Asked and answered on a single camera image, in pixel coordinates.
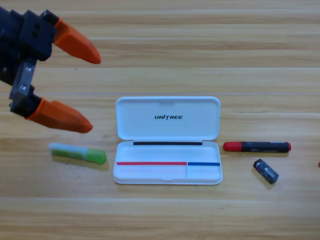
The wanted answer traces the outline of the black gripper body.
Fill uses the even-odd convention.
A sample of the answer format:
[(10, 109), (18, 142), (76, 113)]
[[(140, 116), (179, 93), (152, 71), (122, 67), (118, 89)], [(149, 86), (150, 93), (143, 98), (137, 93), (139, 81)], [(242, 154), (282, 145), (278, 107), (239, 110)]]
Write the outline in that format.
[(37, 62), (51, 56), (56, 33), (44, 14), (0, 9), (0, 80), (11, 86), (12, 113), (28, 118), (37, 110), (32, 79)]

